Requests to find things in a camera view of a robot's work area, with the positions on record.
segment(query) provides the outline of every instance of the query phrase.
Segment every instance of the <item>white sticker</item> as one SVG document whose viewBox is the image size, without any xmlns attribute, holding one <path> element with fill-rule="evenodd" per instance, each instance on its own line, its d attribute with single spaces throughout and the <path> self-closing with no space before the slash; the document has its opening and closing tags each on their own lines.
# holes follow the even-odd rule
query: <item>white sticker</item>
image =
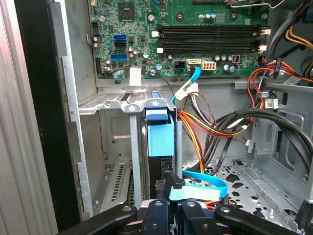
<svg viewBox="0 0 313 235">
<path fill-rule="evenodd" d="M 266 109 L 273 109 L 274 108 L 274 102 L 272 99 L 265 99 L 265 108 Z"/>
<path fill-rule="evenodd" d="M 141 69 L 140 68 L 130 68 L 129 85 L 141 86 Z"/>
<path fill-rule="evenodd" d="M 283 85 L 295 85 L 295 84 L 297 84 L 297 83 L 300 82 L 300 81 L 301 81 L 300 78 L 291 76 L 290 78 L 288 78 L 288 79 L 283 83 Z"/>
<path fill-rule="evenodd" d="M 278 108 L 279 108 L 278 99 L 273 99 L 273 109 L 278 109 Z"/>
</svg>

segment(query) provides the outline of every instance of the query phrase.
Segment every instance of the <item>ram slot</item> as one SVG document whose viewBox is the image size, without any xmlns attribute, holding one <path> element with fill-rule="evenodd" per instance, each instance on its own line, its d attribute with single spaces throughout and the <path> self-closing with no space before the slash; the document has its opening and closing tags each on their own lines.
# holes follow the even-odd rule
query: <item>ram slot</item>
<svg viewBox="0 0 313 235">
<path fill-rule="evenodd" d="M 158 24 L 157 30 L 164 39 L 174 38 L 208 38 L 208 37 L 256 37 L 261 30 L 267 28 L 259 25 L 192 25 L 167 26 Z"/>
<path fill-rule="evenodd" d="M 163 53 L 251 53 L 258 51 L 260 41 L 232 42 L 163 42 Z"/>
</svg>

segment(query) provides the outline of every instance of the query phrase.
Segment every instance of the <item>motherboard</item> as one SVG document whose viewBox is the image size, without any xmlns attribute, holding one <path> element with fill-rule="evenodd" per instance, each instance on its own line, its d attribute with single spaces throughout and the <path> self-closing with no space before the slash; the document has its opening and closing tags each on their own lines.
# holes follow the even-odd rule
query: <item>motherboard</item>
<svg viewBox="0 0 313 235">
<path fill-rule="evenodd" d="M 251 2 L 90 0 L 98 78 L 127 78 L 130 68 L 144 78 L 190 76 L 195 66 L 202 77 L 250 74 L 264 60 L 269 9 L 237 1 Z"/>
</svg>

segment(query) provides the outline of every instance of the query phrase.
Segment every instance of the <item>green circuit board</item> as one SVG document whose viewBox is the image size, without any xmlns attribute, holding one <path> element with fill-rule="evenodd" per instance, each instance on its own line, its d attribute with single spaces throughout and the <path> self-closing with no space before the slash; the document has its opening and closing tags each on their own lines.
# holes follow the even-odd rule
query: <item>green circuit board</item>
<svg viewBox="0 0 313 235">
<path fill-rule="evenodd" d="M 203 70 L 202 76 L 248 75 L 258 67 L 258 58 L 264 53 L 257 51 L 243 54 L 227 53 L 227 51 L 219 54 L 193 51 L 173 54 L 158 53 L 159 38 L 153 37 L 152 32 L 157 31 L 158 24 L 164 26 L 267 25 L 268 6 L 231 8 L 229 4 L 220 0 L 204 4 L 195 4 L 193 2 L 195 0 L 90 1 L 91 34 L 98 40 L 94 41 L 93 48 L 95 70 L 100 79 L 113 78 L 114 74 L 115 78 L 127 78 L 131 67 L 140 68 L 144 78 L 190 76 L 193 71 L 188 65 L 188 59 L 216 62 L 216 69 Z M 214 18 L 203 18 L 207 13 L 214 14 Z M 149 20 L 151 15 L 154 16 L 153 21 Z M 123 47 L 114 45 L 114 35 L 127 36 Z M 197 38 L 189 40 L 197 43 Z M 111 60 L 110 55 L 117 53 L 126 54 L 127 59 Z M 229 59 L 233 55 L 236 56 L 235 62 Z M 216 61 L 215 56 L 219 56 L 220 60 Z M 224 56 L 227 57 L 225 61 L 221 60 L 222 57 L 225 58 Z M 175 69 L 175 66 L 181 62 L 184 64 L 183 68 Z M 116 76 L 118 70 L 123 70 L 123 74 Z"/>
</svg>

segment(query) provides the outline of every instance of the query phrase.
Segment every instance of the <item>blue sata port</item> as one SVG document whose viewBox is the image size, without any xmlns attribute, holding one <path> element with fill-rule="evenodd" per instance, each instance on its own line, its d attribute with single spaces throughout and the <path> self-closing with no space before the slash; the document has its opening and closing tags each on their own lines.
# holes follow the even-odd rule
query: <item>blue sata port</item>
<svg viewBox="0 0 313 235">
<path fill-rule="evenodd" d="M 113 35 L 114 42 L 125 42 L 127 41 L 126 34 Z"/>
<path fill-rule="evenodd" d="M 111 54 L 110 59 L 112 61 L 126 61 L 127 60 L 127 54 L 126 53 Z"/>
</svg>

